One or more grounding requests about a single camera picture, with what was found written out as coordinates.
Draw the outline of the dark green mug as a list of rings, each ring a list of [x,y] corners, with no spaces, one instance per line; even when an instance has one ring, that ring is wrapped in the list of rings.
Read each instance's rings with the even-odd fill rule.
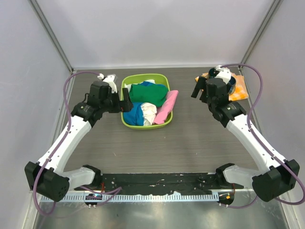
[[[217,70],[216,67],[211,68],[211,69],[209,70],[209,72],[208,72],[208,78],[209,78],[209,79],[215,78],[215,77],[219,74],[219,72],[220,72],[220,71]]]

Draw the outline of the blue t shirt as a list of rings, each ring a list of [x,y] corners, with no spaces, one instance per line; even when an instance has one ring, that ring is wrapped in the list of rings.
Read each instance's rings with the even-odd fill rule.
[[[123,113],[123,119],[128,125],[143,126],[144,118],[141,102],[133,103],[133,108],[129,112]]]

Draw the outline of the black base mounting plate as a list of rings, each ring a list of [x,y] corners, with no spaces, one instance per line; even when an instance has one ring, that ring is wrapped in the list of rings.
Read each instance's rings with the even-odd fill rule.
[[[220,181],[215,173],[133,173],[103,174],[95,190],[111,191],[118,187],[120,195],[163,196],[210,194],[214,189],[243,189],[239,184]]]

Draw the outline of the lime green plastic basin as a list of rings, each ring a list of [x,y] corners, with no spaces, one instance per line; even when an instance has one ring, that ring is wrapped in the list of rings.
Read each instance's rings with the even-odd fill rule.
[[[141,83],[146,80],[155,80],[155,83],[163,84],[164,86],[167,87],[168,90],[170,90],[170,84],[169,84],[169,81],[166,76],[164,76],[162,74],[158,74],[158,73],[144,73],[144,74],[135,74],[135,75],[130,75],[130,76],[125,77],[122,80],[121,93],[123,91],[125,84]],[[172,119],[173,119],[173,111],[171,111],[168,114],[168,116],[163,124],[151,125],[151,126],[137,126],[137,125],[127,124],[123,118],[123,113],[121,113],[122,123],[126,127],[130,128],[130,129],[135,129],[135,130],[151,130],[151,129],[162,128],[162,127],[166,126],[167,124],[169,124],[172,121]]]

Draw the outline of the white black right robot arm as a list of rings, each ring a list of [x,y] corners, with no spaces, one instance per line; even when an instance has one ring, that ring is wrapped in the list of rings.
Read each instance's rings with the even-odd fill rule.
[[[252,188],[264,202],[290,191],[295,187],[300,166],[278,153],[249,121],[238,102],[229,101],[228,86],[220,78],[199,77],[191,95],[208,105],[215,120],[230,131],[245,147],[256,163],[257,170],[239,167],[233,163],[217,168],[216,185],[227,188],[232,183]]]

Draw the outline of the white t shirt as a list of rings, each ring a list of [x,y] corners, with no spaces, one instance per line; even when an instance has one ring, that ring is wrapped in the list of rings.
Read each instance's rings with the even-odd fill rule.
[[[143,103],[141,110],[143,114],[143,125],[151,126],[157,114],[157,107],[151,103]]]

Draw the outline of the green t shirt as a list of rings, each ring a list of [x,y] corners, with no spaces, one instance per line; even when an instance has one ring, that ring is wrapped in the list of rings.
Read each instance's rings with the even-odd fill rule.
[[[168,88],[161,84],[133,84],[129,96],[134,103],[151,103],[156,107],[161,107],[166,100],[168,91]]]

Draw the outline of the orange checkered cloth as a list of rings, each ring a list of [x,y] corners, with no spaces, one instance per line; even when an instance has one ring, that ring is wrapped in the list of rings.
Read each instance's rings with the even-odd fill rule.
[[[248,92],[245,86],[244,77],[242,75],[236,75],[229,71],[225,71],[225,79],[228,79],[228,75],[231,75],[235,79],[232,92],[229,93],[229,100],[238,101],[248,98]]]

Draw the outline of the pink t shirt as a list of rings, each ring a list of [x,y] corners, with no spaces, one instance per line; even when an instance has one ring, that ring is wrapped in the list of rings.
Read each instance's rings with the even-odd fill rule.
[[[157,109],[157,114],[153,122],[154,124],[161,125],[165,123],[167,116],[173,110],[178,93],[178,90],[172,90],[167,93],[165,102]]]

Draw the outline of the dark blue mug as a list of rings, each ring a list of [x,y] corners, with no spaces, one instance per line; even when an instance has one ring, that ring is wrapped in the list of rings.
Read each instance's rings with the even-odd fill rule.
[[[236,79],[232,76],[229,82],[227,83],[227,92],[229,95],[235,92]]]

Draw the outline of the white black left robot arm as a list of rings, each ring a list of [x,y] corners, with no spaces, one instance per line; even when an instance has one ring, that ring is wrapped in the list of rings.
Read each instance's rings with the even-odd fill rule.
[[[133,104],[127,88],[121,95],[116,84],[95,81],[91,84],[87,100],[75,105],[68,123],[51,148],[36,163],[28,162],[25,174],[30,188],[55,202],[62,200],[69,190],[85,186],[97,190],[102,183],[101,171],[84,165],[65,172],[65,165],[83,137],[92,129],[103,113],[131,111]]]

